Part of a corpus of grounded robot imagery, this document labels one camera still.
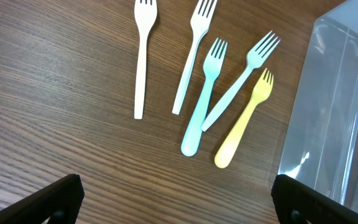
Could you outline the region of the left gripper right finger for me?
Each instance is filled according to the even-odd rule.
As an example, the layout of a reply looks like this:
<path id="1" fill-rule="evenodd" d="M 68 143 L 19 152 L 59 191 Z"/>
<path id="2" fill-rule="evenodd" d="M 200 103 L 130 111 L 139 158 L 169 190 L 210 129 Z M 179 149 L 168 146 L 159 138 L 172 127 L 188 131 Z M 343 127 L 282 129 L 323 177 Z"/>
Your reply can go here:
<path id="1" fill-rule="evenodd" d="M 358 224 L 358 213 L 285 174 L 276 176 L 271 196 L 281 224 Z"/>

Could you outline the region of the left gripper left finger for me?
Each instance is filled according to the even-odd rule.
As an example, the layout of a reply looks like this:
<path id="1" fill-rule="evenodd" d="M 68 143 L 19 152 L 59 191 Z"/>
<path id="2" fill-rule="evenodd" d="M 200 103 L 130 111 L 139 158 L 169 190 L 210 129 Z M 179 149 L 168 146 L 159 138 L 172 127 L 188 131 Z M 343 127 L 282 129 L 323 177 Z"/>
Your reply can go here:
<path id="1" fill-rule="evenodd" d="M 0 211 L 0 223 L 76 223 L 85 192 L 78 174 L 69 174 Z"/>

